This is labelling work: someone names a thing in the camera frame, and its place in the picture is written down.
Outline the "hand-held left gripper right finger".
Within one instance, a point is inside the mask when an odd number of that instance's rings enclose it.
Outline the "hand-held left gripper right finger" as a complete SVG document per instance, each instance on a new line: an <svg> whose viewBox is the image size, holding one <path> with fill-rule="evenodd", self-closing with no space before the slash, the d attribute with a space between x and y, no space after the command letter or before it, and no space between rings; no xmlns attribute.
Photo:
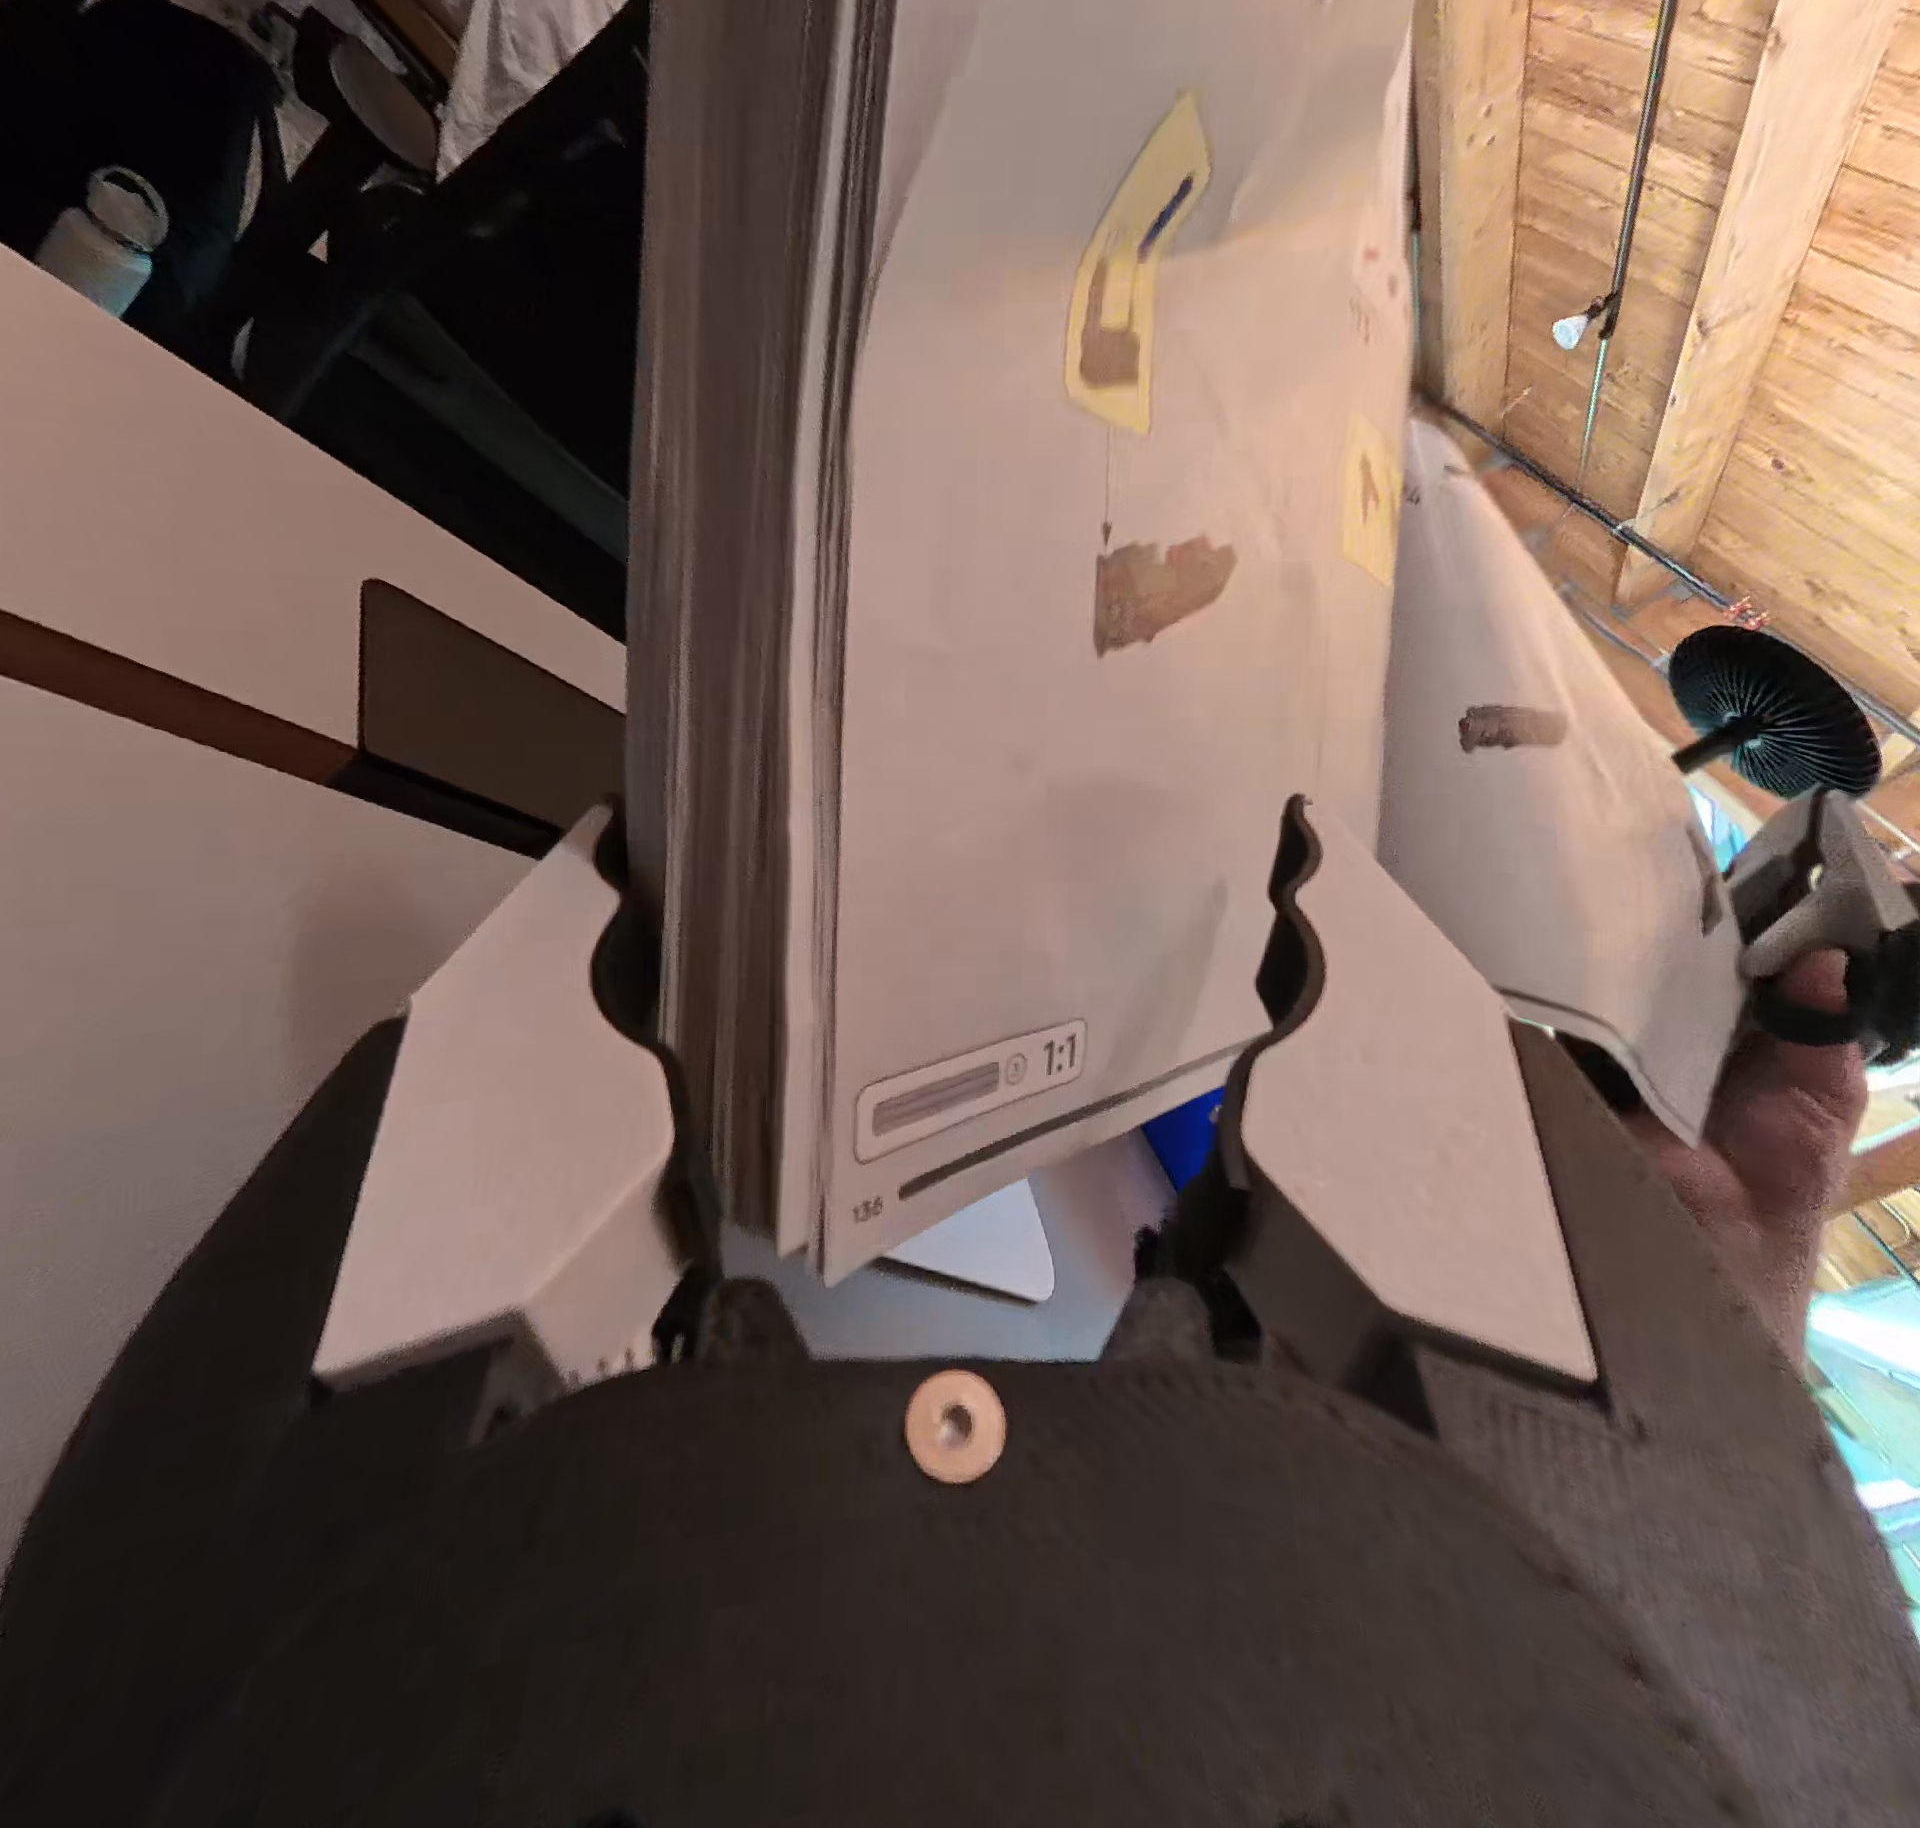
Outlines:
<svg viewBox="0 0 1920 1828"><path fill-rule="evenodd" d="M1402 1345L1596 1386L1506 1003L1303 795L1268 902L1268 1036L1220 1108L1224 1275L1256 1331L1337 1386Z"/></svg>

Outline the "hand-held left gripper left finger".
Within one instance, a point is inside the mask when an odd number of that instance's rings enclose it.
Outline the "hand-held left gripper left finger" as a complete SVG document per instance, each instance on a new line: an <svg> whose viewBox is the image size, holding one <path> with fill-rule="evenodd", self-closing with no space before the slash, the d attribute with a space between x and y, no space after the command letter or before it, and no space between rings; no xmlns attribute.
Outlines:
<svg viewBox="0 0 1920 1828"><path fill-rule="evenodd" d="M670 1075L592 989L620 915L603 830L609 805L411 996L320 1384L361 1386L504 1338L562 1386L657 1364L686 1241L661 1198Z"/></svg>

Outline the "lego instruction booklet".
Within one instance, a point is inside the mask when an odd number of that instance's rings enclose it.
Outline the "lego instruction booklet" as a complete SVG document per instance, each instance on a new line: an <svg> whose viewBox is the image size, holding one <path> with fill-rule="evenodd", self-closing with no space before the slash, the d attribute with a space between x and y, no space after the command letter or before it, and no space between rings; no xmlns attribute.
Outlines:
<svg viewBox="0 0 1920 1828"><path fill-rule="evenodd" d="M1264 1036L1307 798L1696 1139L1686 787L1422 578L1416 0L653 0L627 824L730 1217L840 1284Z"/></svg>

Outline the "large blue lego box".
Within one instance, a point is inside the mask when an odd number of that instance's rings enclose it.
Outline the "large blue lego box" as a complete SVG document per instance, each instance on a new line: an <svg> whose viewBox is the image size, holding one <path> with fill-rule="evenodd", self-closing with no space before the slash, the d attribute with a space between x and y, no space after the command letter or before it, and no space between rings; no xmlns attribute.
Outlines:
<svg viewBox="0 0 1920 1828"><path fill-rule="evenodd" d="M1180 1193L1216 1150L1224 1089L1193 1095L1156 1116L1142 1122L1142 1143L1168 1176L1171 1193Z"/></svg>

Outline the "black ribbed round disc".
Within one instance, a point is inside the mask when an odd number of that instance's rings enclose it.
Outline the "black ribbed round disc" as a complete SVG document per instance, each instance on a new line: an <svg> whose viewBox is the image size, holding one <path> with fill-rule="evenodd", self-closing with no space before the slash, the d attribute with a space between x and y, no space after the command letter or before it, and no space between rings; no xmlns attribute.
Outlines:
<svg viewBox="0 0 1920 1828"><path fill-rule="evenodd" d="M1686 636L1667 653L1667 695L1692 731L1674 749L1679 772L1726 765L1781 805L1866 798L1880 783L1880 743L1859 695L1766 628L1709 624Z"/></svg>

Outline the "grey ceiling conduit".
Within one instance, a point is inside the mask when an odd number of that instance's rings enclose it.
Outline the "grey ceiling conduit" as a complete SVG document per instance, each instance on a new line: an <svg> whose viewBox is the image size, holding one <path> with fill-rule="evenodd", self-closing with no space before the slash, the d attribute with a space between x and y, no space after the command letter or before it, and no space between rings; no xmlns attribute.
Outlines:
<svg viewBox="0 0 1920 1828"><path fill-rule="evenodd" d="M1666 104L1666 84L1667 84L1674 26L1679 26L1679 0L1657 0L1649 70L1645 70L1645 104L1642 104L1642 128L1636 128L1636 153L1632 153L1632 179L1623 179L1623 204L1621 204L1614 273L1613 273L1613 285L1599 298L1599 344L1614 339L1614 326L1621 326L1621 298L1623 298L1632 255L1636 255L1642 214L1645 214L1649 148L1656 148L1657 104Z"/></svg>

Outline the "white water bottle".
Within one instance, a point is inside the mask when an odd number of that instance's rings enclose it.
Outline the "white water bottle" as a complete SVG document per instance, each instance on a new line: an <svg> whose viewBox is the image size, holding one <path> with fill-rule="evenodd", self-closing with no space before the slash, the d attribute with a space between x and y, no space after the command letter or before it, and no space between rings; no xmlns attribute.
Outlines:
<svg viewBox="0 0 1920 1828"><path fill-rule="evenodd" d="M146 281L157 274L157 252L169 239L169 210L162 190L128 168L90 168L84 200L55 220L36 249L36 268L113 318L128 318Z"/></svg>

